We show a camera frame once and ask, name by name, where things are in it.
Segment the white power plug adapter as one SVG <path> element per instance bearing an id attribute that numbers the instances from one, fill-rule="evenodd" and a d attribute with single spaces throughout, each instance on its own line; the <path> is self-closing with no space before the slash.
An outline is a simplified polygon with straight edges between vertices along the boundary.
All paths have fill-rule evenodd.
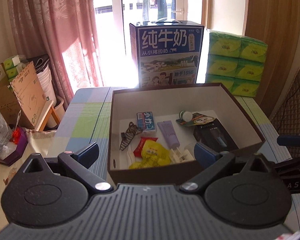
<path id="1" fill-rule="evenodd" d="M 170 149 L 170 160 L 173 164 L 184 163 L 188 161 L 194 161 L 194 157 L 188 150 L 181 152 L 179 148 Z"/>

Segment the brown striped hair clip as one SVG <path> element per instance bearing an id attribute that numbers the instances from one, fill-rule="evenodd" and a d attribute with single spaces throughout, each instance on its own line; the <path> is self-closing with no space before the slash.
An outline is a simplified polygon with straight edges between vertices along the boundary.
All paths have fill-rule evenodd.
<path id="1" fill-rule="evenodd" d="M 140 134 L 142 132 L 143 132 L 143 130 L 141 128 L 139 128 L 133 122 L 130 122 L 127 130 L 125 132 L 121 133 L 120 150 L 124 151 L 129 146 L 129 144 L 132 142 L 133 138 L 137 134 Z"/>

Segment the purple cream tube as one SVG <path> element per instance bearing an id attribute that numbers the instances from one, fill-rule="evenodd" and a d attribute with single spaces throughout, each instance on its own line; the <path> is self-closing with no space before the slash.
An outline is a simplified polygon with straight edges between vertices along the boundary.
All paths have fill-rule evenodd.
<path id="1" fill-rule="evenodd" d="M 180 146 L 180 142 L 175 133 L 174 127 L 171 121 L 161 121 L 157 123 L 165 141 L 170 149 L 176 149 Z"/>

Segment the yellow snack packet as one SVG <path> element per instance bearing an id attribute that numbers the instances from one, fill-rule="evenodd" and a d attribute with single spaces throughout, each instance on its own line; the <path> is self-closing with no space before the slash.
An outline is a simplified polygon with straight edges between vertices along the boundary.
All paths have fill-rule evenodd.
<path id="1" fill-rule="evenodd" d="M 129 169 L 168 166 L 171 163 L 170 151 L 156 141 L 147 140 L 141 152 L 142 161 L 136 161 Z"/>

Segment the brown quilted chair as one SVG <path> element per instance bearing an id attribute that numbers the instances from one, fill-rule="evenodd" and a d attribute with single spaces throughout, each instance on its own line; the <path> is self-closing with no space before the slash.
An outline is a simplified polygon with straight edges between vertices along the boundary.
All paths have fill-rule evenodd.
<path id="1" fill-rule="evenodd" d="M 300 69 L 271 123 L 279 135 L 300 135 Z"/>

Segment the green round-label card packet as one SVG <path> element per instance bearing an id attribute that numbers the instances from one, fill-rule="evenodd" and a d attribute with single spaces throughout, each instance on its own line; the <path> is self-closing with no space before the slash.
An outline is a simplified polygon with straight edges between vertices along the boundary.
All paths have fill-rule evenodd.
<path id="1" fill-rule="evenodd" d="M 197 125 L 205 125 L 215 120 L 214 117 L 203 115 L 200 113 L 193 113 L 193 118 L 189 122 L 182 121 L 181 119 L 177 119 L 176 122 L 185 127 L 197 126 Z"/>

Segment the small white lidded jar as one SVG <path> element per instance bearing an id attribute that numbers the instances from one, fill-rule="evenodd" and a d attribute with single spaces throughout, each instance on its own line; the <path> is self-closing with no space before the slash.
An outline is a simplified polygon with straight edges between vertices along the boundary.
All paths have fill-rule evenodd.
<path id="1" fill-rule="evenodd" d="M 182 110 L 179 112 L 179 119 L 181 119 L 182 121 L 189 122 L 192 120 L 192 118 L 193 114 L 189 111 Z"/>

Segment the red snack packet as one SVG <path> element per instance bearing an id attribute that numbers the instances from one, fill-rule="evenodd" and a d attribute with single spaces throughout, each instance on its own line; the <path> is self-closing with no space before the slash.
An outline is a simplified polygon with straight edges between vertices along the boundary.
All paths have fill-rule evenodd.
<path id="1" fill-rule="evenodd" d="M 142 149 L 144 147 L 144 144 L 147 140 L 151 140 L 151 141 L 157 141 L 158 138 L 156 137 L 140 137 L 140 141 L 139 141 L 139 144 L 138 146 L 136 147 L 136 149 L 133 151 L 134 153 L 134 156 L 136 158 L 141 158 L 141 152 L 142 152 Z"/>

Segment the brown open cardboard box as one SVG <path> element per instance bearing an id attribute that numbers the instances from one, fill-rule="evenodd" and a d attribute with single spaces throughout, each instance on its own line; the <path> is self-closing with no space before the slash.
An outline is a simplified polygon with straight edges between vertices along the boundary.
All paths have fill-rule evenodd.
<path id="1" fill-rule="evenodd" d="M 171 121 L 181 150 L 196 143 L 193 128 L 176 123 L 182 110 L 217 118 L 236 143 L 238 149 L 233 151 L 236 156 L 248 157 L 265 142 L 251 117 L 220 83 L 115 90 L 111 102 L 107 166 L 115 184 L 180 185 L 203 170 L 196 160 L 130 170 L 127 152 L 120 150 L 121 133 L 130 122 L 136 123 L 139 112 L 152 112 L 155 122 Z"/>

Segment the blue white tissue packet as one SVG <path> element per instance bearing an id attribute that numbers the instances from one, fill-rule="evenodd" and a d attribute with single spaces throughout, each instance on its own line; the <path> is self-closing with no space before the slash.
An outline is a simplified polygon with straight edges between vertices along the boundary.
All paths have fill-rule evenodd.
<path id="1" fill-rule="evenodd" d="M 144 134 L 154 134 L 157 132 L 154 116 L 152 112 L 139 112 L 136 114 L 137 127 Z"/>

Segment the brown cardboard carton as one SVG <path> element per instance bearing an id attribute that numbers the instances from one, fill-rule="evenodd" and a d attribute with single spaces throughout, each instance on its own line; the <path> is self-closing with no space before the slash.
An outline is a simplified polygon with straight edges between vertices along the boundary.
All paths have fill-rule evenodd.
<path id="1" fill-rule="evenodd" d="M 11 83 L 0 83 L 0 113 L 9 125 L 34 129 L 45 106 L 46 96 L 38 80 L 33 62 L 30 62 Z"/>

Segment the white stacked buckets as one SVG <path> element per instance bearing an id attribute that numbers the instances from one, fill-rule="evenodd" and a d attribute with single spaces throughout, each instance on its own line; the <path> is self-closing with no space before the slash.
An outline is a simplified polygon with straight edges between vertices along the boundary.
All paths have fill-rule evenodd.
<path id="1" fill-rule="evenodd" d="M 64 99 L 58 96 L 55 93 L 55 90 L 53 88 L 52 84 L 52 74 L 49 66 L 46 66 L 44 70 L 40 71 L 38 74 L 38 80 L 41 84 L 41 87 L 44 91 L 44 94 L 46 96 L 47 101 L 52 101 L 53 107 L 56 111 L 57 116 L 62 120 L 65 109 L 64 109 Z"/>

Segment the green tissue pack bundle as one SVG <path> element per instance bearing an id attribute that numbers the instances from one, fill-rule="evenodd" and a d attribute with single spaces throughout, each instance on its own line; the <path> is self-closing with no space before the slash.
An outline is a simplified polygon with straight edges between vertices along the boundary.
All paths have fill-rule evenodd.
<path id="1" fill-rule="evenodd" d="M 209 32 L 206 83 L 222 83 L 232 95 L 254 98 L 264 71 L 268 45 L 252 37 Z"/>

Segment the blue milk carton box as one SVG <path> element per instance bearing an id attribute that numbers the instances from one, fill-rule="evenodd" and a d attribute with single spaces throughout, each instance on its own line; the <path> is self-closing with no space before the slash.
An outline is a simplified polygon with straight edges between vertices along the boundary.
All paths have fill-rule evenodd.
<path id="1" fill-rule="evenodd" d="M 196 83 L 203 25 L 165 20 L 131 23 L 129 28 L 140 88 Z"/>

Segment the pink patterned curtain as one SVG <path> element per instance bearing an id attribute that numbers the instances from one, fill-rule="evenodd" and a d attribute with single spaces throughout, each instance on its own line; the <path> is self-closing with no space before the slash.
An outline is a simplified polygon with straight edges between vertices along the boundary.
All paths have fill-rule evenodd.
<path id="1" fill-rule="evenodd" d="M 68 106 L 77 90 L 103 85 L 93 0 L 7 0 L 17 53 L 47 54 L 56 93 Z"/>

